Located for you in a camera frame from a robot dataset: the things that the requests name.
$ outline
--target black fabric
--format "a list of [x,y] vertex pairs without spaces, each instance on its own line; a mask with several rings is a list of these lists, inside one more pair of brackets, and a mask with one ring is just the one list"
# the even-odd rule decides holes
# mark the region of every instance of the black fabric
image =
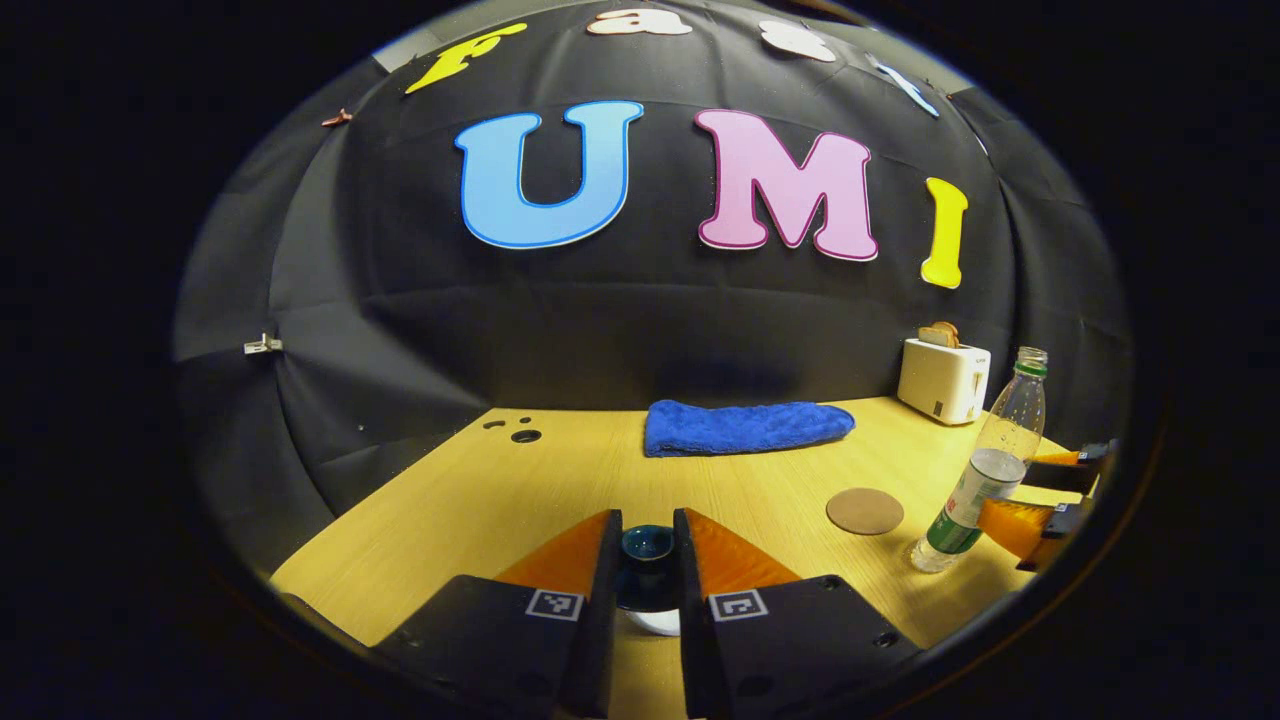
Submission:
[[[777,51],[758,28],[768,14],[667,5],[694,32],[593,36],[584,28],[596,14],[628,5],[558,8],[524,18],[527,29],[410,96],[434,54],[390,76],[370,60],[320,91],[210,214],[179,304],[178,359],[276,333],[285,350],[265,360],[288,423],[282,442],[335,514],[490,406],[893,395],[902,340],[938,319],[991,350],[988,405],[1011,352],[1036,345],[1051,359],[1048,434],[1071,445],[1112,432],[1120,414],[1108,404],[1124,396],[1129,357],[1115,269],[1083,199],[1025,128],[975,96],[952,105],[913,78],[941,113],[932,118],[837,38],[827,38],[835,63]],[[535,251],[471,236],[453,145],[462,129],[538,113],[522,186],[534,202],[557,202],[581,181],[580,131],[562,122],[564,109],[609,99],[645,106],[630,126],[627,201],[611,224]],[[321,128],[342,106],[355,120]],[[867,145],[879,256],[819,254],[812,236],[824,210],[787,249],[759,199],[771,225],[763,247],[703,245],[716,168],[694,115],[712,108],[764,118],[796,161],[822,132]],[[920,278],[929,177],[969,200],[956,290]],[[204,486],[216,495],[219,482]],[[236,502],[219,498],[244,510]]]
[[[493,405],[643,409],[673,397],[703,405],[891,395],[901,341],[948,318],[1006,364],[1012,322],[1007,211],[989,163],[943,97],[923,113],[861,53],[814,63],[760,40],[768,15],[690,5],[694,32],[591,36],[612,4],[526,18],[451,81],[404,97],[433,58],[401,68],[344,128],[337,193],[351,232],[348,281],[371,318]],[[580,135],[561,120],[589,100],[645,106],[631,124],[631,184],[618,217],[562,247],[488,246],[461,222],[462,152],[453,138],[497,115],[536,111],[525,145],[531,201],[563,200],[580,177]],[[806,241],[727,252],[698,225],[714,204],[705,108],[764,117],[803,159],[826,131],[872,149],[868,193],[881,256],[845,263]],[[924,181],[947,178],[970,199],[956,291],[925,284],[932,241]],[[760,217],[767,217],[760,205]],[[820,227],[822,218],[814,223]]]
[[178,400],[210,512],[269,575],[334,518],[293,447],[270,357],[234,350],[188,360]]
[[1116,437],[1134,347],[1102,228],[1059,160],[1012,113],[975,87],[951,100],[1000,176],[1018,252],[1014,342],[1050,356],[1046,432],[1066,447]]

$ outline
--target dark blue bowl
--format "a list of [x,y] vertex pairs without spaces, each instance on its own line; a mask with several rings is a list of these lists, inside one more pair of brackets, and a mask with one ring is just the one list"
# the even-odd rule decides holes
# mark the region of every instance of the dark blue bowl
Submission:
[[675,610],[680,598],[676,533],[662,525],[636,525],[622,533],[617,603],[622,610]]

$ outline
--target wooden table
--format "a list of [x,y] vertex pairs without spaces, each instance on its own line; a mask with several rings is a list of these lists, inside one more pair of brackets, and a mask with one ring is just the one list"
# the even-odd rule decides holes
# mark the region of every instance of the wooden table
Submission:
[[[905,551],[934,519],[964,468],[982,420],[945,427],[896,398],[832,402],[858,427],[823,446],[722,457],[645,457],[644,411],[494,409],[338,518],[300,548],[271,583],[374,646],[457,574],[492,578],[600,510],[623,528],[669,525],[692,507],[758,544],[804,578],[836,573],[922,647],[932,646],[1033,575],[989,538],[937,575]],[[527,424],[521,418],[530,418]],[[502,427],[486,429],[493,420]],[[512,442],[513,432],[541,438]],[[1043,441],[1041,452],[1062,451]],[[849,534],[827,500],[850,487],[895,496],[897,529]],[[1021,487],[1028,502],[1078,495]],[[680,642],[617,618],[609,717],[685,717]]]

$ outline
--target pink letter m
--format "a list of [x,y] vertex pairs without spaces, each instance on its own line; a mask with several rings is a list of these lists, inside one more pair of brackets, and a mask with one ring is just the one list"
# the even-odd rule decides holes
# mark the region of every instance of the pink letter m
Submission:
[[878,252],[867,209],[867,160],[855,140],[824,132],[799,168],[764,120],[737,110],[703,110],[694,122],[716,138],[716,214],[698,228],[712,247],[751,250],[769,232],[755,219],[755,191],[787,247],[797,247],[827,201],[827,222],[813,236],[818,250],[844,260],[873,260]]

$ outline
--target bottle label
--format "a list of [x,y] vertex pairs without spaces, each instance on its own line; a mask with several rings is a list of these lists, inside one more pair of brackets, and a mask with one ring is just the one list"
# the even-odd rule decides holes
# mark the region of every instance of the bottle label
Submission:
[[929,525],[925,537],[933,550],[956,555],[973,547],[982,536],[978,515],[988,497],[1009,497],[1027,474],[1027,466],[1014,455],[983,447],[975,450],[951,497]]

